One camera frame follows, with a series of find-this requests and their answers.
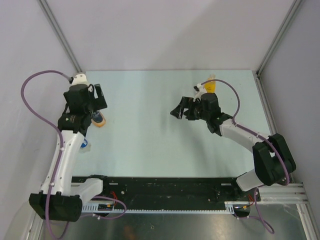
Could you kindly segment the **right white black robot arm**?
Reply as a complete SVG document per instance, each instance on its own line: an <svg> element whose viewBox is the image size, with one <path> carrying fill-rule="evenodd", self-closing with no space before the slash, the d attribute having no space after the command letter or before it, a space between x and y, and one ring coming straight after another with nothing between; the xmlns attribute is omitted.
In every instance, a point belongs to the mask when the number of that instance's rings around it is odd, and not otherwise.
<svg viewBox="0 0 320 240"><path fill-rule="evenodd" d="M234 123L231 115L221 111L215 93L205 93L198 99L184 96L170 115L189 121L203 120L212 134L230 139L253 154L254 168L237 177L230 188L231 196L237 201L242 201L254 188L289 181L297 168L281 134L262 135Z"/></svg>

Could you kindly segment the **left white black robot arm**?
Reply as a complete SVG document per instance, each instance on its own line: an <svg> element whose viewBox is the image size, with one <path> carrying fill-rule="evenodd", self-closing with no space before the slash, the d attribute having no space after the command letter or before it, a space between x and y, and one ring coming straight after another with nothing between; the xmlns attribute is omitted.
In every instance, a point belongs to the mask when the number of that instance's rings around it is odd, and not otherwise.
<svg viewBox="0 0 320 240"><path fill-rule="evenodd" d="M100 84L76 84L63 94L66 104L58 119L54 157L39 193L29 196L29 204L43 219L76 222L82 207L94 197L105 200L111 188L99 178L89 178L72 187L73 169L94 112L107 108Z"/></svg>

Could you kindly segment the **orange drink bottle white cap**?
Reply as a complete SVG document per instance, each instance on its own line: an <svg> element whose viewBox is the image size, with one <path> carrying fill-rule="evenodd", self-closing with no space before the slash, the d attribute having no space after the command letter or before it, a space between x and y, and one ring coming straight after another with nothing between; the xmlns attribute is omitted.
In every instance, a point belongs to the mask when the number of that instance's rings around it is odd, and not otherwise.
<svg viewBox="0 0 320 240"><path fill-rule="evenodd" d="M91 122L94 126L101 128L106 124L106 119L100 111L96 111L92 115Z"/></svg>

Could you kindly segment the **yellow honey pomelo bottle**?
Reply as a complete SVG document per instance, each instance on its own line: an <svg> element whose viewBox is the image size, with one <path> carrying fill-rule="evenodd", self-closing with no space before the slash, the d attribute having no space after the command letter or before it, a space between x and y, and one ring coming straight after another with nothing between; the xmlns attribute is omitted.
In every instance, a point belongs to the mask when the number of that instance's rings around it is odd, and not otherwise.
<svg viewBox="0 0 320 240"><path fill-rule="evenodd" d="M203 84L204 89L207 93L215 93L216 91L216 75L213 73L209 76L207 81Z"/></svg>

